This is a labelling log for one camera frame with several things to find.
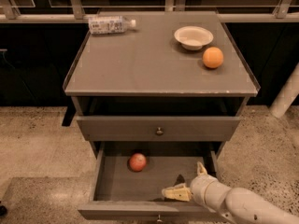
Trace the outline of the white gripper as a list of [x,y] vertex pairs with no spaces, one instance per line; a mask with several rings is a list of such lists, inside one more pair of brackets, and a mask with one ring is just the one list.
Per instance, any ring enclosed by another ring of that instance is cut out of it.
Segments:
[[181,183],[162,189],[162,195],[167,199],[183,202],[193,199],[211,212],[227,213],[225,199],[231,188],[222,184],[217,178],[207,175],[207,170],[200,161],[197,162],[197,175],[199,176],[192,181],[190,188]]

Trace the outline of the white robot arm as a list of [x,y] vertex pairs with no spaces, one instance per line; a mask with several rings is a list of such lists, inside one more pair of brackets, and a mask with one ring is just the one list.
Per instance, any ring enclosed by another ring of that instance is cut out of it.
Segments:
[[189,186],[177,184],[162,190],[167,199],[195,201],[217,213],[230,224],[299,224],[299,217],[274,206],[260,195],[244,188],[230,188],[207,173],[197,162],[197,176]]

